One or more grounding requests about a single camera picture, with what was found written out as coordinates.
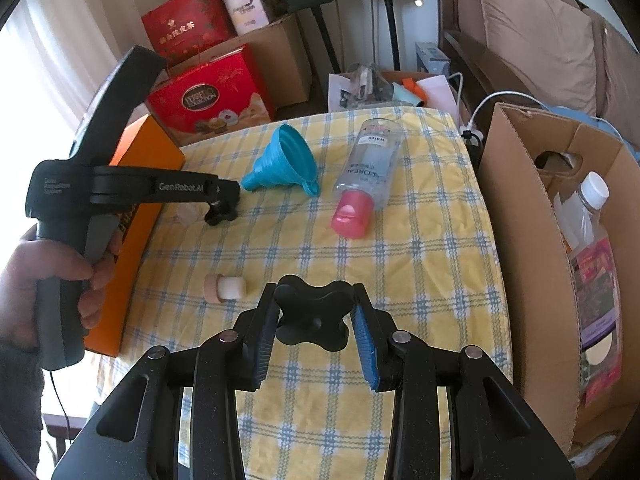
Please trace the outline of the grey sleeve left forearm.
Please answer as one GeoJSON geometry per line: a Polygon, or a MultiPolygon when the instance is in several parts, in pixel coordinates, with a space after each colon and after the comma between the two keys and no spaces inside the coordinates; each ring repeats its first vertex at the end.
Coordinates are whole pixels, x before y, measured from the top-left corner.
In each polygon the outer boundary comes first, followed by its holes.
{"type": "Polygon", "coordinates": [[[43,374],[36,352],[1,345],[1,428],[32,471],[39,463],[43,374]]]}

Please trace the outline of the person's left hand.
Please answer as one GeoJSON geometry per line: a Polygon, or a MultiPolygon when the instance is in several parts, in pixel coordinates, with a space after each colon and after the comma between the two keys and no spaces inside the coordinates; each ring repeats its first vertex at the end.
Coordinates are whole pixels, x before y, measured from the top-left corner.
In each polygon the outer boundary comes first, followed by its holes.
{"type": "Polygon", "coordinates": [[[82,326],[91,330],[100,322],[105,287],[115,275],[115,257],[122,249],[122,233],[115,232],[106,253],[90,264],[76,252],[54,240],[36,240],[30,229],[17,245],[1,273],[1,341],[21,350],[38,346],[35,324],[37,284],[47,278],[87,281],[89,289],[78,300],[82,326]]]}

